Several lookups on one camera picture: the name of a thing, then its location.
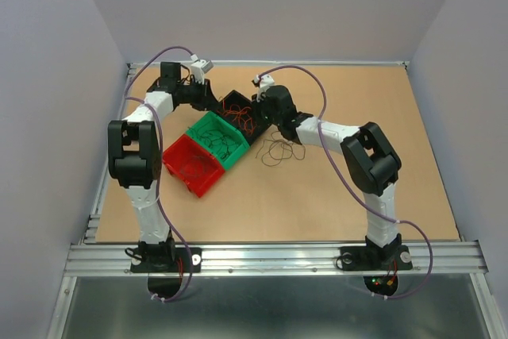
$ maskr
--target black bin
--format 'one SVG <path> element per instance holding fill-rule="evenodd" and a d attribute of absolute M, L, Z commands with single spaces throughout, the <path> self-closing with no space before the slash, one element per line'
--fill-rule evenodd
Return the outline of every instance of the black bin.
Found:
<path fill-rule="evenodd" d="M 267 123 L 255 121 L 251 101 L 237 91 L 230 91 L 219 101 L 214 113 L 240 130 L 249 145 L 252 145 L 269 127 Z"/>

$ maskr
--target green plastic crate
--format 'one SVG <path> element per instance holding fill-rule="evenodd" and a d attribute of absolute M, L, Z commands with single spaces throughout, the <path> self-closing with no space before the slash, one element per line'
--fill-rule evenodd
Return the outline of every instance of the green plastic crate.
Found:
<path fill-rule="evenodd" d="M 186 135 L 215 156 L 225 170 L 229 170 L 249 148 L 240 130 L 211 111 L 190 127 Z"/>

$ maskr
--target gray wall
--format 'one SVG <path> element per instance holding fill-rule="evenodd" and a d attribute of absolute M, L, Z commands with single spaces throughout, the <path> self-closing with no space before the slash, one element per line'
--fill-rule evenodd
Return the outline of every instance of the gray wall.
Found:
<path fill-rule="evenodd" d="M 45 337 L 124 60 L 93 0 L 0 0 L 0 337 Z"/>
<path fill-rule="evenodd" d="M 508 323 L 508 0 L 446 0 L 410 79 L 460 231 Z"/>
<path fill-rule="evenodd" d="M 444 0 L 95 0 L 129 62 L 188 44 L 214 59 L 408 60 Z"/>

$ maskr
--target wooden tabletop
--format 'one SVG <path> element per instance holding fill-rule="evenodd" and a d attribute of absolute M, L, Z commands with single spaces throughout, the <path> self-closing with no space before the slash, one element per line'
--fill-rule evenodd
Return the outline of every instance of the wooden tabletop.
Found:
<path fill-rule="evenodd" d="M 402 160 L 395 192 L 399 219 L 416 222 L 431 239 L 458 239 L 445 189 L 402 67 L 308 67 L 325 86 L 328 108 L 324 119 L 342 125 L 381 126 Z M 267 67 L 215 67 L 208 73 L 217 98 L 235 89 L 250 98 L 251 83 Z M 144 98 L 158 77 L 149 68 L 133 86 Z M 306 74 L 286 69 L 272 73 L 277 84 L 289 88 L 298 110 L 319 114 L 322 96 Z M 130 102 L 126 113 L 136 105 Z M 164 148 L 184 134 L 204 114 L 179 106 L 163 122 Z M 189 241 L 328 241 L 363 240 L 366 213 L 345 190 L 322 148 L 307 147 L 304 160 L 284 160 L 268 167 L 256 158 L 270 128 L 250 150 L 202 197 L 197 198 L 165 168 L 160 197 L 168 217 Z M 334 155 L 347 174 L 343 158 Z M 97 242 L 135 242 L 139 228 L 125 191 L 109 179 Z M 402 237 L 421 240 L 414 229 L 401 226 Z"/>

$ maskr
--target screw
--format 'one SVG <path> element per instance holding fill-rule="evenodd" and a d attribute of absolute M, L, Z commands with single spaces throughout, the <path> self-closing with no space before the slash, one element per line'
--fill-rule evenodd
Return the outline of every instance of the screw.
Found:
<path fill-rule="evenodd" d="M 404 264 L 408 264 L 411 262 L 411 255 L 408 252 L 402 252 L 400 253 L 400 259 Z"/>
<path fill-rule="evenodd" d="M 341 257 L 341 261 L 344 262 L 346 265 L 349 265 L 352 263 L 351 253 L 344 253 Z"/>

